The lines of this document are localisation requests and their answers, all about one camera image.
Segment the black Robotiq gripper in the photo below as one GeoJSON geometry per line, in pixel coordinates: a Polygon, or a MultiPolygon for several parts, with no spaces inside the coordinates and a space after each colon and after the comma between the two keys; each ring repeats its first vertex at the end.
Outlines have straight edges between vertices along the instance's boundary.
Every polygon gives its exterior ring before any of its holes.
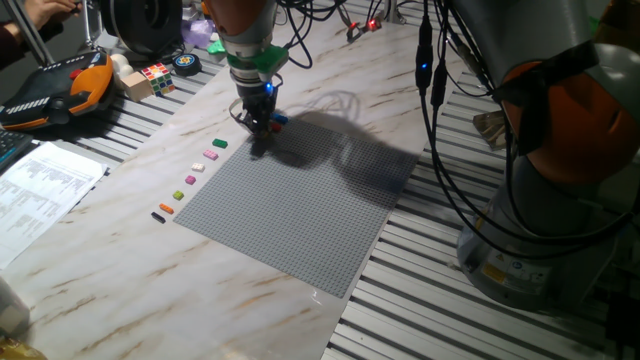
{"type": "Polygon", "coordinates": [[[276,108],[278,87],[258,75],[242,77],[231,75],[238,95],[250,112],[258,111],[257,121],[248,110],[242,111],[242,125],[253,136],[264,138],[271,132],[272,114],[276,108]]]}

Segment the person's bare hand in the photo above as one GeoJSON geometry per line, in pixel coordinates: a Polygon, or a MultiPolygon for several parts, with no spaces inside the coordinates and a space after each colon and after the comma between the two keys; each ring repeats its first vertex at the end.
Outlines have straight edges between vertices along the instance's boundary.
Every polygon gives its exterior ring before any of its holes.
{"type": "Polygon", "coordinates": [[[78,16],[82,3],[74,0],[25,0],[24,9],[37,30],[49,23],[58,24],[78,16]]]}

